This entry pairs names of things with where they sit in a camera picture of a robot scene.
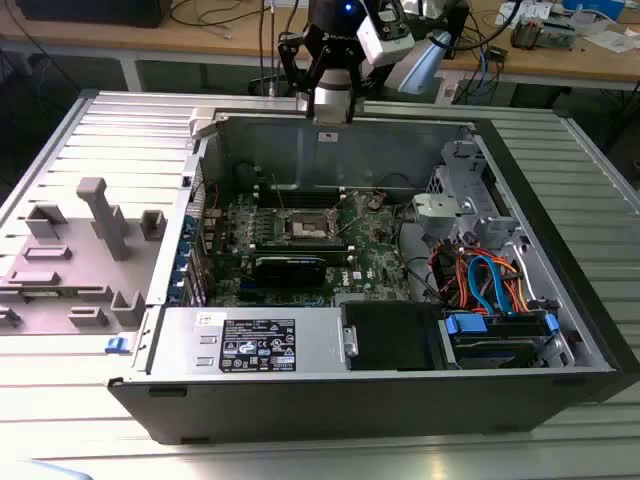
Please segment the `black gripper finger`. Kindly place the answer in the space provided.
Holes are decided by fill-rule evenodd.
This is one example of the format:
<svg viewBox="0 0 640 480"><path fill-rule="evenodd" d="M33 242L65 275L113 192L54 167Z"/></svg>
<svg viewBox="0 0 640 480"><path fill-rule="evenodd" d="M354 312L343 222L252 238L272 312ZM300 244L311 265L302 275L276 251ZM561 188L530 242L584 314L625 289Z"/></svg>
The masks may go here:
<svg viewBox="0 0 640 480"><path fill-rule="evenodd" d="M304 47L311 55L311 63L302 70L296 55ZM279 35L278 52L290 88L306 97L306 118L315 115L315 90L325 72L324 32L310 25L302 34L283 32Z"/></svg>
<svg viewBox="0 0 640 480"><path fill-rule="evenodd" d="M349 103L346 110L346 123L350 124L353 120L357 100L362 96L363 80L361 74L361 65L366 59L365 53L361 46L349 44L345 47L344 60L346 70L350 80Z"/></svg>

